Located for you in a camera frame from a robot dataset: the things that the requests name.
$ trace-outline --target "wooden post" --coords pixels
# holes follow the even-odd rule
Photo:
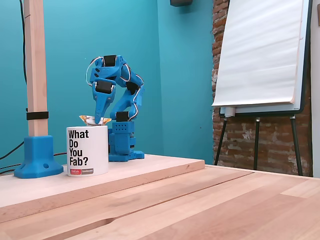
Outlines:
[[[47,73],[43,0],[24,0],[28,112],[47,111]],[[29,120],[29,136],[48,135],[48,119]]]

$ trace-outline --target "white mug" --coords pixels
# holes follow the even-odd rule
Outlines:
[[[108,172],[108,126],[66,128],[67,174],[89,177]]]

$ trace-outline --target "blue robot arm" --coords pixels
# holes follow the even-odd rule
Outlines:
[[[99,123],[107,108],[114,101],[117,84],[127,90],[112,109],[110,118],[116,120],[117,112],[123,115],[123,111],[130,108],[127,113],[127,121],[135,119],[142,105],[142,95],[145,91],[142,78],[131,70],[120,55],[97,57],[93,61],[96,68],[91,72],[90,84],[93,99],[96,102],[95,123]]]
[[[115,99],[116,85],[126,88],[121,99],[113,107],[110,118],[115,120],[108,130],[109,161],[126,162],[143,159],[142,151],[135,151],[136,138],[133,136],[136,119],[142,105],[145,91],[143,79],[135,74],[122,56],[110,55],[92,60],[95,68],[90,76],[93,99],[96,101],[94,120],[98,124],[107,108]]]

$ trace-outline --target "blue wall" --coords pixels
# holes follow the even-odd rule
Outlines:
[[[55,153],[66,151],[66,127],[81,126],[79,115],[94,114],[88,64],[118,54],[145,81],[136,149],[212,163],[211,0],[189,7],[170,6],[169,0],[45,0],[44,24]],[[0,1],[0,36],[2,156],[28,134],[18,0]],[[115,101],[122,92],[118,87]],[[0,167],[23,159],[21,147]],[[65,156],[56,159],[66,162]]]
[[[44,1],[44,24],[49,134],[54,138],[54,151],[66,151],[66,127],[81,126],[79,115],[94,114],[95,101],[85,83],[90,61],[117,54],[145,81],[135,124],[136,149],[163,155],[157,0]],[[18,0],[0,1],[0,35],[2,156],[28,134]],[[123,92],[119,89],[118,99]],[[23,154],[21,147],[0,161],[0,166],[21,163]],[[66,162],[65,156],[56,159]]]
[[[213,162],[213,1],[158,0],[164,154]]]

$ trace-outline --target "crumpled paper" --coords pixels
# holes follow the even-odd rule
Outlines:
[[[81,115],[79,117],[82,119],[82,121],[87,126],[104,126],[104,125],[106,125],[108,122],[110,122],[112,120],[111,118],[102,117],[100,119],[100,122],[98,124],[96,124],[94,116]]]

